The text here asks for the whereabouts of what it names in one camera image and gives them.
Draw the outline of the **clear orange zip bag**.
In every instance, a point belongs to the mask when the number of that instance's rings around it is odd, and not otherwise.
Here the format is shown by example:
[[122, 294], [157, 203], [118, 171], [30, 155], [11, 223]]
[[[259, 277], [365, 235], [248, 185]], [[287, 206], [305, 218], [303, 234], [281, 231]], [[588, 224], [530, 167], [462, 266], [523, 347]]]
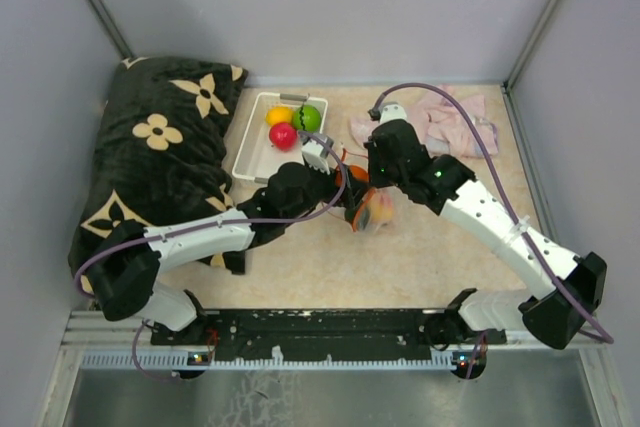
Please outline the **clear orange zip bag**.
[[391, 194], [386, 188], [370, 185], [367, 155], [349, 151], [342, 143], [338, 152], [350, 177], [330, 214], [346, 222], [355, 233], [375, 233], [392, 221]]

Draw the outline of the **yellow lemon toy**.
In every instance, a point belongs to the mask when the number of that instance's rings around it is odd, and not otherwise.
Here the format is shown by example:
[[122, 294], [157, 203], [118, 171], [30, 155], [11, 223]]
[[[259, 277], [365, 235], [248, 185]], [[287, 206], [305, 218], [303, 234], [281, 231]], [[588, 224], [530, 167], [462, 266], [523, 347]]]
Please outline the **yellow lemon toy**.
[[280, 123], [290, 124], [293, 118], [294, 111], [286, 106], [275, 106], [268, 110], [265, 116], [265, 122], [269, 126], [274, 126]]

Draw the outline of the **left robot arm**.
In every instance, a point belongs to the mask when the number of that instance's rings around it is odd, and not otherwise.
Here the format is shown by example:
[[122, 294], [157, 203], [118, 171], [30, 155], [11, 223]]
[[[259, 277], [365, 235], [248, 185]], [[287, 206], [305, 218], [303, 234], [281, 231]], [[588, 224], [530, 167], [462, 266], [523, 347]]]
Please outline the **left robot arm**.
[[162, 284], [159, 274], [266, 245], [290, 225], [320, 216], [319, 204], [352, 207], [357, 182], [344, 164], [286, 163], [249, 200], [215, 216], [162, 227], [122, 223], [77, 273], [86, 276], [106, 320], [139, 317], [194, 344], [206, 336], [208, 320], [192, 294]]

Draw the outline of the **red apple toy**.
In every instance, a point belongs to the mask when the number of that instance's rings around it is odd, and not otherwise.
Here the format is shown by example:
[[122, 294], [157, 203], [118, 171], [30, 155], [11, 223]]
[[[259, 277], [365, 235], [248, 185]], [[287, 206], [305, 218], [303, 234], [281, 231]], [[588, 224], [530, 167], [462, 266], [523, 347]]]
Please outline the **red apple toy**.
[[269, 130], [269, 140], [280, 151], [290, 151], [297, 142], [297, 131], [289, 123], [277, 123]]

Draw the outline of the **orange fruit toy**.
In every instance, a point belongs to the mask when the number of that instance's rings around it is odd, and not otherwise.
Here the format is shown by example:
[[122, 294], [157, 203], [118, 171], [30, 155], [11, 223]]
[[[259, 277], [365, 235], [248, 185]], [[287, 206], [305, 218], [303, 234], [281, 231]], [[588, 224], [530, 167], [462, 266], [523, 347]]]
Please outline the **orange fruit toy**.
[[[369, 182], [368, 172], [364, 168], [358, 165], [349, 165], [349, 164], [346, 164], [345, 167], [347, 168], [347, 171], [352, 175], [352, 177], [357, 181], [364, 182], [364, 183]], [[339, 187], [341, 184], [342, 184], [342, 172], [340, 168], [337, 168], [335, 172], [335, 185]]]

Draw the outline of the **green watermelon ball toy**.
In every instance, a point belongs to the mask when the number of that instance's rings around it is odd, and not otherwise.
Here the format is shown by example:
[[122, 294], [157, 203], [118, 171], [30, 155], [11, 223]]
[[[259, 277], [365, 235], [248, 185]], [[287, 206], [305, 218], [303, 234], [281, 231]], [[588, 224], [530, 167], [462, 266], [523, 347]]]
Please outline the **green watermelon ball toy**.
[[292, 117], [292, 126], [296, 130], [318, 132], [322, 123], [320, 111], [310, 104], [303, 104], [297, 108]]

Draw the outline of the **peach toy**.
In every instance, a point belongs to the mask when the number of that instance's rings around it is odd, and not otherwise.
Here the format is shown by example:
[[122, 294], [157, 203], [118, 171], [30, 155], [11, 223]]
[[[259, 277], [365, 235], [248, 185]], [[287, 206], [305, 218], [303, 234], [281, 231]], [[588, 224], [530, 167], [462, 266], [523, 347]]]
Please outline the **peach toy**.
[[384, 225], [389, 223], [394, 214], [394, 204], [387, 193], [378, 192], [369, 201], [369, 207], [373, 214], [373, 224]]

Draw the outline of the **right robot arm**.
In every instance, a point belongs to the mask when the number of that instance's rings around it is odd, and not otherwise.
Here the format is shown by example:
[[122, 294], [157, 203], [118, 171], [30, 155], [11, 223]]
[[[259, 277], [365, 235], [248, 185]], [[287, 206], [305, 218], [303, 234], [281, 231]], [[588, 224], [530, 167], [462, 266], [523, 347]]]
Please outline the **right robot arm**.
[[530, 296], [518, 310], [540, 342], [563, 349], [599, 307], [607, 264], [584, 257], [513, 221], [475, 173], [451, 155], [431, 157], [405, 120], [376, 127], [365, 144], [376, 187], [395, 186], [411, 201], [471, 233], [524, 282]]

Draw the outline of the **dark green avocado toy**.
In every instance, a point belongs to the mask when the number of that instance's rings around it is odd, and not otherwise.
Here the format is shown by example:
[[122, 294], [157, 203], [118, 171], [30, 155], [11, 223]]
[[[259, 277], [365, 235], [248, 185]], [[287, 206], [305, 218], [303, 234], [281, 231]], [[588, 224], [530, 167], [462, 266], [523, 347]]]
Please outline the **dark green avocado toy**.
[[366, 231], [371, 228], [372, 222], [373, 214], [371, 208], [362, 206], [354, 217], [354, 229], [357, 231]]

